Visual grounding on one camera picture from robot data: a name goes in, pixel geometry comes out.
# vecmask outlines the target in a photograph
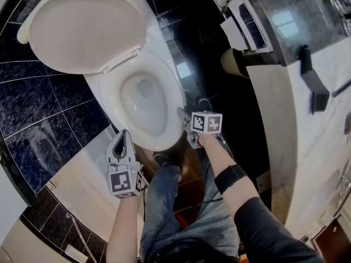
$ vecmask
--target right arm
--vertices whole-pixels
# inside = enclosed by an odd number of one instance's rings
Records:
[[[198,135],[215,176],[236,164],[213,135]],[[250,262],[324,262],[314,250],[294,239],[274,218],[247,176],[228,188],[223,199],[234,218]]]

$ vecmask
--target fiducial marker cube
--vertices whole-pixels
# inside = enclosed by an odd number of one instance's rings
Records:
[[[219,134],[222,131],[223,115],[214,112],[193,112],[191,130],[203,134]]]

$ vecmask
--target grab bar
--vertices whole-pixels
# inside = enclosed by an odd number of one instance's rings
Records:
[[[69,214],[69,213],[66,213],[66,217],[72,219],[73,225],[75,226],[75,228],[76,228],[76,230],[77,230],[77,232],[78,232],[79,238],[81,238],[82,243],[84,244],[84,246],[85,246],[87,252],[89,253],[89,255],[90,255],[90,257],[92,258],[92,260],[94,261],[94,263],[98,263],[98,262],[96,261],[95,257],[93,256],[92,252],[91,252],[90,249],[88,248],[88,245],[87,245],[86,241],[84,240],[84,238],[83,238],[83,236],[82,236],[82,233],[80,232],[80,230],[79,230],[79,228],[78,228],[78,225],[77,225],[77,222],[76,222],[75,218],[73,217],[73,215],[72,215],[72,214]]]

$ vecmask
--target jeans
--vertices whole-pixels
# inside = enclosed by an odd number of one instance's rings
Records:
[[[210,161],[203,148],[197,150],[202,176],[205,184],[204,202],[221,198],[214,183],[214,175]],[[151,181],[148,189],[145,209],[145,223],[140,243],[140,257],[143,262],[157,251],[170,244],[189,238],[207,242],[213,249],[227,255],[237,257],[239,235],[233,217],[229,214],[224,201],[202,204],[198,219],[184,230],[180,229],[174,216],[174,200],[178,194],[178,179],[181,169],[171,163],[164,162]],[[174,247],[175,253],[182,248]]]

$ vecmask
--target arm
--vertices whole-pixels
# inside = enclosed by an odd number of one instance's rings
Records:
[[[137,262],[138,198],[121,200],[107,245],[107,263]]]
[[[199,142],[206,150],[215,176],[236,164],[213,135],[199,134]],[[223,199],[234,218],[250,262],[324,262],[314,250],[294,239],[273,217],[247,176],[228,188]]]

